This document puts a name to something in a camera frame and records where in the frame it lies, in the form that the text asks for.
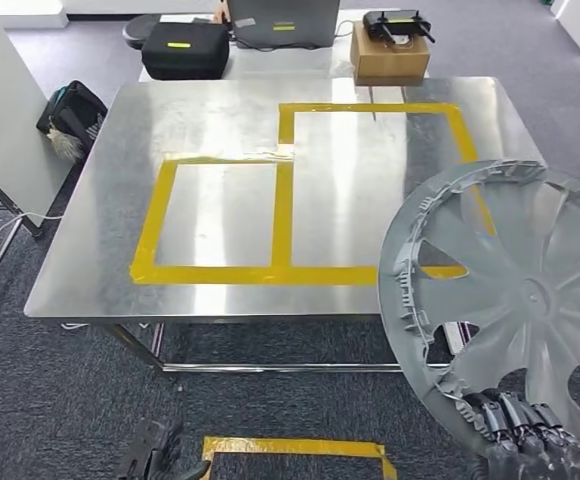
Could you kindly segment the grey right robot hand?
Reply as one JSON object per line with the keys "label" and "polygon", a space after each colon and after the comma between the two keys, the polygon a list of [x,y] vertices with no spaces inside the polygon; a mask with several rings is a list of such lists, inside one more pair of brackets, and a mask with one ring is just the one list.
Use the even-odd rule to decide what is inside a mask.
{"label": "grey right robot hand", "polygon": [[488,441],[470,479],[580,479],[580,442],[547,404],[492,388],[464,399]]}

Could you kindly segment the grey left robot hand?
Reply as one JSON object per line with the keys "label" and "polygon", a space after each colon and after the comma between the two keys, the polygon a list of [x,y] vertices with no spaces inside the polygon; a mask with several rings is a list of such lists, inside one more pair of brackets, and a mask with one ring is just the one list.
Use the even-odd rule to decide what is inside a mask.
{"label": "grey left robot hand", "polygon": [[147,440],[147,464],[141,479],[202,479],[212,468],[212,461],[202,459],[184,469],[182,464],[184,426],[159,424]]}

